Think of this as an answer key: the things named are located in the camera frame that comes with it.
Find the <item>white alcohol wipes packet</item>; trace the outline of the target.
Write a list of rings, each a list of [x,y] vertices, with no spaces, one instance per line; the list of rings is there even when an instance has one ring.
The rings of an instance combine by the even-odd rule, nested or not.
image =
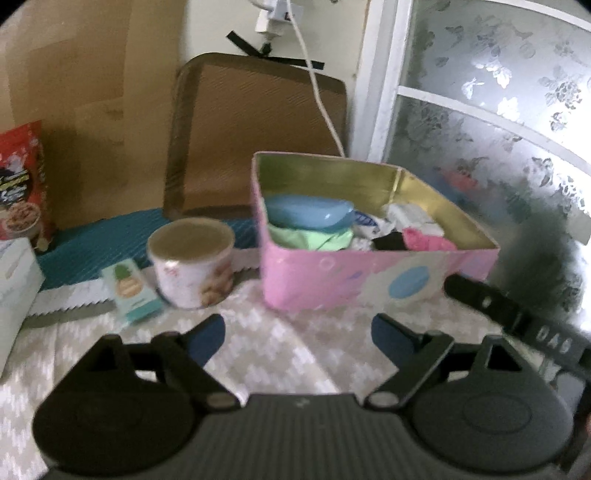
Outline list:
[[[372,251],[375,248],[374,241],[389,235],[393,230],[394,224],[388,219],[356,210],[352,225],[353,239],[349,249]]]

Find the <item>brown cardboard sheet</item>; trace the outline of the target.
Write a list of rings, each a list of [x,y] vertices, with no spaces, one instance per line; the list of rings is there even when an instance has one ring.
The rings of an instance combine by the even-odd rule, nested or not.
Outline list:
[[[1,28],[1,127],[40,121],[66,229],[159,207],[181,1],[27,1]]]

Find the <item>green cloth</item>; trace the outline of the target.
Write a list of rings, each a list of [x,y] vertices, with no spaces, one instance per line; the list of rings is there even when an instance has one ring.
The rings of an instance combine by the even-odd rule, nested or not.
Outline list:
[[[349,248],[353,240],[352,229],[325,233],[314,230],[280,228],[269,224],[267,231],[276,245],[291,250],[339,251]]]

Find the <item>white power strip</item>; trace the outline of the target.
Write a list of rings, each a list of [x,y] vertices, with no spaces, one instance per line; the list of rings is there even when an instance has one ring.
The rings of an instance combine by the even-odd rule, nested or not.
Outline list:
[[[286,0],[249,1],[259,10],[254,31],[260,35],[280,37],[287,26],[293,24],[293,19],[300,22],[303,17],[304,7]]]

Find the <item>white tissue packet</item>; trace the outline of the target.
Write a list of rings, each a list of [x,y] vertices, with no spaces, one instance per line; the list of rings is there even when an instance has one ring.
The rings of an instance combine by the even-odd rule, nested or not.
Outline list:
[[[384,207],[386,218],[398,231],[411,228],[425,235],[444,237],[444,229],[420,206],[414,203],[391,203]]]

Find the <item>frosted floral glass door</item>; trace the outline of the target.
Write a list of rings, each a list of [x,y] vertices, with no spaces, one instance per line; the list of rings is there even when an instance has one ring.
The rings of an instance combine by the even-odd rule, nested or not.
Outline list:
[[[590,10],[580,1],[383,1],[370,130],[498,241],[491,282],[590,312]]]

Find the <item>pink macaron tin box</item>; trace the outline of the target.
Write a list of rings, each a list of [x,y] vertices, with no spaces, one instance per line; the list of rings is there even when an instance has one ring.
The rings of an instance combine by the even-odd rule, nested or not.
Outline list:
[[[425,252],[286,249],[269,232],[263,199],[273,194],[348,200],[372,215],[382,214],[392,202],[417,204],[456,248]],[[408,170],[389,164],[259,152],[252,158],[252,208],[259,234],[263,298],[277,310],[407,306],[439,293],[451,274],[485,280],[499,257],[498,243],[469,215]]]

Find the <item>teal corrugated mat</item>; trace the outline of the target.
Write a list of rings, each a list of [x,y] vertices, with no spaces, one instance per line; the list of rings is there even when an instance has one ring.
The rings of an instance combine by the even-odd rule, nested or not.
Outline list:
[[[54,233],[49,250],[38,256],[44,290],[93,280],[121,260],[151,265],[147,239],[169,221],[159,209],[134,212]]]

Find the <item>brown seat cushion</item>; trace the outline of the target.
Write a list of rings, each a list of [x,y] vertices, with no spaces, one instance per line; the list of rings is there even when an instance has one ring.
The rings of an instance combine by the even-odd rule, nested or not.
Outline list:
[[[341,80],[222,53],[187,62],[176,82],[163,215],[249,216],[250,167],[259,151],[338,155],[315,86],[344,136],[348,96]]]

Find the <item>red cereal box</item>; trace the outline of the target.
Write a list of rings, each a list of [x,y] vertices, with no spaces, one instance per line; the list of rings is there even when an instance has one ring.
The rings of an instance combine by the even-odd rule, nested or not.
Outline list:
[[[41,133],[34,121],[1,134],[1,239],[26,238],[37,253],[49,250],[54,231]]]

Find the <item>blue plastic case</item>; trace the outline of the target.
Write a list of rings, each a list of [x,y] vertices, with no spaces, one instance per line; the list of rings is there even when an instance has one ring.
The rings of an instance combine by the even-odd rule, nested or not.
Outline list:
[[[355,221],[353,203],[318,196],[276,194],[264,198],[267,219],[276,227],[335,233]]]

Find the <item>pink cloth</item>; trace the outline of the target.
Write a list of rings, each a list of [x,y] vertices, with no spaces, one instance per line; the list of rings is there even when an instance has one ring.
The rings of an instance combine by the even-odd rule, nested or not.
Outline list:
[[[405,246],[410,251],[456,251],[457,246],[445,237],[427,235],[418,229],[406,228],[402,231]]]

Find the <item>round white snack can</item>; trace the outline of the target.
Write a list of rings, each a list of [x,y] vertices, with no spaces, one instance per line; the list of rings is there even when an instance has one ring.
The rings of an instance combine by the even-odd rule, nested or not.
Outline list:
[[[173,306],[200,309],[215,305],[233,287],[235,233],[211,218],[172,221],[147,240],[158,290]]]

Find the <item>small teal pineapple box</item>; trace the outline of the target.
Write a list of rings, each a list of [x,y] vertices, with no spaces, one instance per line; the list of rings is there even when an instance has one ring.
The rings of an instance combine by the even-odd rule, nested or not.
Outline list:
[[[141,321],[163,309],[163,302],[132,259],[101,270],[118,312],[128,323]]]

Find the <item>white box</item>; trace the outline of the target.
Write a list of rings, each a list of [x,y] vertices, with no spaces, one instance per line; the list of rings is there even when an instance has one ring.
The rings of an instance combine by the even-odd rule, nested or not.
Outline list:
[[[45,278],[26,238],[1,242],[0,366],[4,371],[20,328]]]

